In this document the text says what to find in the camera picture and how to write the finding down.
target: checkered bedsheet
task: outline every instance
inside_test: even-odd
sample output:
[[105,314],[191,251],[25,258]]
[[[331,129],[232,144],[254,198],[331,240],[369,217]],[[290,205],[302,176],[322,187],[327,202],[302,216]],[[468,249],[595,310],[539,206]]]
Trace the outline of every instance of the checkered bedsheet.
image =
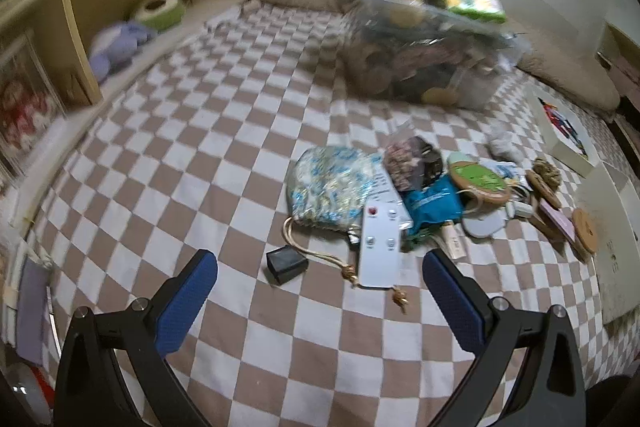
[[[523,93],[535,80],[514,74],[482,114],[364,100],[345,84],[339,35],[334,14],[263,6],[192,37],[95,121],[33,228],[58,268],[62,337],[76,307],[122,309],[153,295],[197,248],[217,254],[218,281],[182,348],[168,357],[215,426],[425,426],[472,362],[422,281],[425,249],[403,257],[406,315],[389,293],[354,289],[336,267],[315,260],[303,277],[268,283],[264,254],[283,245],[283,181],[306,149],[378,151],[384,136],[410,120],[445,155],[488,156],[486,133],[501,121],[527,166],[542,155]],[[600,155],[638,186],[604,122],[567,103]],[[546,158],[561,169],[559,195],[572,206],[579,176]],[[349,256],[335,233],[296,235],[315,250]],[[603,327],[593,266],[578,263],[570,248],[554,251],[520,221],[492,241],[464,241],[468,257],[458,267],[490,296],[527,310],[567,308],[588,385],[632,361],[639,312]],[[45,350],[55,375],[51,338]],[[484,423],[497,418],[522,356],[514,354]],[[153,421],[119,357],[134,401]]]

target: open white box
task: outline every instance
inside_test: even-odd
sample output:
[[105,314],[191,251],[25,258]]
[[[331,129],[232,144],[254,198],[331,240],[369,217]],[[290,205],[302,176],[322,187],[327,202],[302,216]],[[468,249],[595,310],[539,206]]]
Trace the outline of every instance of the open white box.
[[640,304],[640,198],[628,176],[606,162],[591,170],[576,196],[598,234],[593,263],[607,324]]
[[[539,98],[544,100],[546,103],[555,105],[558,108],[558,111],[571,123],[578,134],[578,138],[584,146],[587,158],[581,155],[578,152],[577,147],[573,145],[570,140],[562,136],[562,134],[550,122],[546,117],[545,109],[542,107]],[[580,176],[587,176],[589,172],[591,172],[591,170],[600,163],[600,157],[593,146],[591,138],[589,138],[587,130],[580,123],[580,120],[575,116],[574,112],[558,99],[552,97],[548,92],[543,91],[532,84],[527,87],[527,102],[529,102],[531,112],[538,123],[540,134],[545,142],[546,152],[572,168],[580,174]]]

